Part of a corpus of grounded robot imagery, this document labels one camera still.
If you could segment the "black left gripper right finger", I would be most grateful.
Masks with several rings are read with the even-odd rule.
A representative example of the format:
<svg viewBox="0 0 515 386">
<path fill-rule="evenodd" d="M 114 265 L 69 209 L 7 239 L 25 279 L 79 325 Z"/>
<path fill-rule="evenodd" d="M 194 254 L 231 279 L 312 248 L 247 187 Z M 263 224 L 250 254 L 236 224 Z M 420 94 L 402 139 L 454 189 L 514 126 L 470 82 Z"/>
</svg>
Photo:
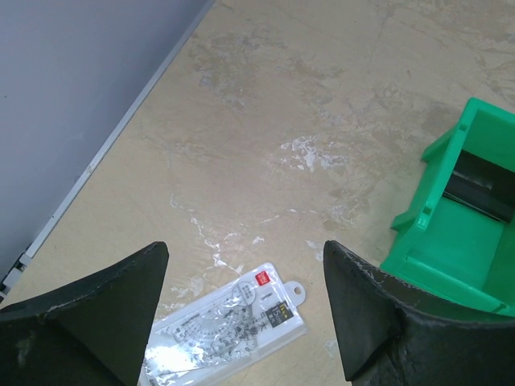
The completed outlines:
<svg viewBox="0 0 515 386">
<path fill-rule="evenodd" d="M 514 320 L 429 294 L 335 240 L 323 272 L 354 385 L 512 385 Z"/>
</svg>

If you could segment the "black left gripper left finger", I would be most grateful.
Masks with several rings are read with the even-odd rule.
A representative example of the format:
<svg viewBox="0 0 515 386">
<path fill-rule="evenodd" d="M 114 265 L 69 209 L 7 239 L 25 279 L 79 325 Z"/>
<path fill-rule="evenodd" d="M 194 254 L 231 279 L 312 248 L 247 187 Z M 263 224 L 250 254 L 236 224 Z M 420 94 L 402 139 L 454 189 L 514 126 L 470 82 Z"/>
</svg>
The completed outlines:
<svg viewBox="0 0 515 386">
<path fill-rule="evenodd" d="M 1 310 L 3 385 L 136 385 L 169 253 L 154 242 Z"/>
</svg>

